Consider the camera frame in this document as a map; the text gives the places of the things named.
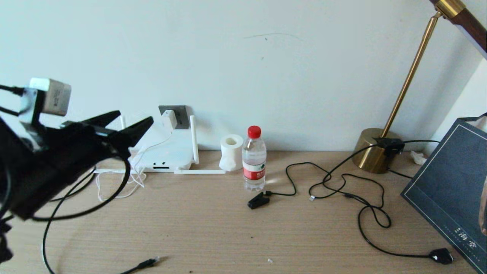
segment wooden desk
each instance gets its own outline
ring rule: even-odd
[[[312,161],[330,170],[350,153],[270,152],[268,189],[291,192],[284,169],[288,164]],[[218,167],[219,152],[201,152],[198,169]],[[418,166],[400,156],[393,167],[413,175]],[[447,247],[451,265],[429,259],[403,258],[381,253],[368,245],[357,227],[362,204],[335,195],[309,201],[308,188],[323,173],[312,166],[291,170],[298,194],[272,196],[271,202],[250,210],[255,196],[244,190],[241,172],[226,175],[149,174],[145,189],[116,199],[100,211],[79,219],[54,222],[48,234],[47,254],[56,273],[120,273],[138,263],[164,256],[156,267],[141,273],[475,273],[468,263],[399,194],[408,180],[394,174],[374,175],[350,161],[334,173],[331,186],[341,184],[342,173],[370,177],[386,190],[385,207],[393,221],[380,228],[371,212],[364,213],[368,237],[386,250],[428,254]],[[106,175],[103,191],[114,190],[121,175]],[[59,214],[78,212],[98,203],[96,186],[69,199]],[[380,189],[350,178],[344,190],[379,204]],[[325,193],[318,187],[316,194]],[[54,204],[38,215],[49,215]],[[40,253],[45,223],[13,220],[8,233],[14,258],[0,266],[2,273],[47,273]]]

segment red bottle cap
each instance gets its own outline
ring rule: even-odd
[[[258,126],[251,126],[247,130],[247,135],[249,138],[257,139],[261,137],[261,128]]]

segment water bottle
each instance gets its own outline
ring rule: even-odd
[[[243,178],[245,188],[261,191],[265,185],[265,159],[267,150],[261,139],[261,128],[251,126],[247,130],[248,138],[242,146]]]

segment bottle label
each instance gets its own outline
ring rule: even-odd
[[[242,161],[243,175],[250,180],[258,180],[265,175],[265,162],[258,165],[249,165]]]

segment desk lamp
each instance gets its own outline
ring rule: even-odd
[[[399,107],[406,95],[406,92],[411,84],[412,78],[418,68],[419,62],[423,56],[423,53],[428,45],[428,41],[433,34],[433,30],[440,17],[448,19],[452,24],[456,25],[466,37],[471,40],[480,53],[487,59],[487,31],[481,25],[481,23],[468,11],[466,6],[460,0],[430,0],[434,5],[436,14],[431,17],[421,43],[419,44],[418,51],[412,62],[409,73],[404,81],[399,97],[393,107],[389,119],[383,129],[380,128],[368,128],[362,131],[360,138],[358,139],[355,147],[355,152],[364,149],[370,145],[376,145],[363,152],[357,154],[353,158],[353,162],[359,168],[372,173],[384,173],[387,170],[388,165],[393,160],[396,153],[387,153],[386,148],[382,145],[380,140],[384,138],[399,139],[399,136],[389,131],[394,117],[399,110]]]

